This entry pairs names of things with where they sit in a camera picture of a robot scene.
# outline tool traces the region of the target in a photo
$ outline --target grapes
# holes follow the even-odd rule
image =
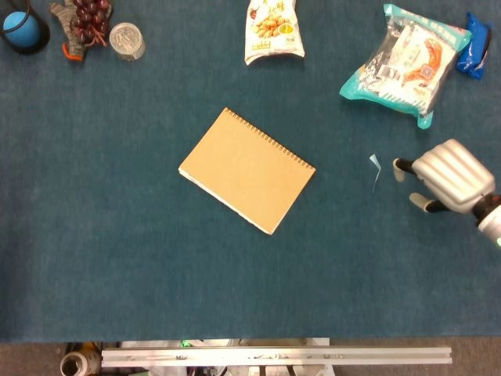
[[[110,22],[104,21],[101,23],[101,25],[97,28],[97,31],[106,37],[108,35],[108,31],[110,31]]]
[[[107,10],[110,7],[110,3],[108,2],[108,0],[98,0],[97,6],[99,7],[99,9]]]
[[[76,27],[73,29],[73,34],[75,35],[75,37],[79,38],[82,34],[84,34],[84,29],[82,29],[81,27]]]
[[[107,15],[109,0],[73,0],[73,3],[77,10],[70,26],[77,42],[87,47],[107,45],[105,39],[110,31]]]
[[[70,25],[73,28],[75,28],[75,27],[85,27],[85,22],[82,19],[80,19],[78,16],[75,16],[75,17],[73,17],[71,19]]]
[[[92,16],[92,23],[99,26],[106,19],[106,16],[102,10],[98,11],[94,16]]]
[[[94,2],[91,2],[89,5],[87,5],[87,12],[91,14],[96,14],[97,13],[97,4]]]
[[[96,37],[96,33],[94,32],[93,29],[89,28],[85,30],[85,39],[87,39],[87,43],[90,43],[94,40]]]

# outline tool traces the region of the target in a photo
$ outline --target peanut snack bag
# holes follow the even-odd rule
[[[250,0],[245,28],[245,63],[270,55],[305,57],[294,10],[296,0]]]

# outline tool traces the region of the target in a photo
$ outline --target small paper scrap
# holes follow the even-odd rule
[[[376,157],[376,154],[373,154],[369,157],[370,161],[373,162],[376,167],[377,167],[377,175],[376,175],[376,180],[374,180],[374,184],[373,184],[373,191],[374,191],[374,188],[376,188],[376,182],[377,180],[379,179],[379,174],[381,173],[381,165],[379,163],[379,161],[377,160],[377,157]]]

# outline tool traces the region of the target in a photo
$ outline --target notebook cover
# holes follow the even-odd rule
[[[225,108],[179,172],[271,235],[315,168]]]

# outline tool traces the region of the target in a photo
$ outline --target teal plastic package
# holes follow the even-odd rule
[[[343,85],[347,99],[366,99],[412,114],[430,127],[442,82],[471,33],[384,4],[387,33],[379,49]]]

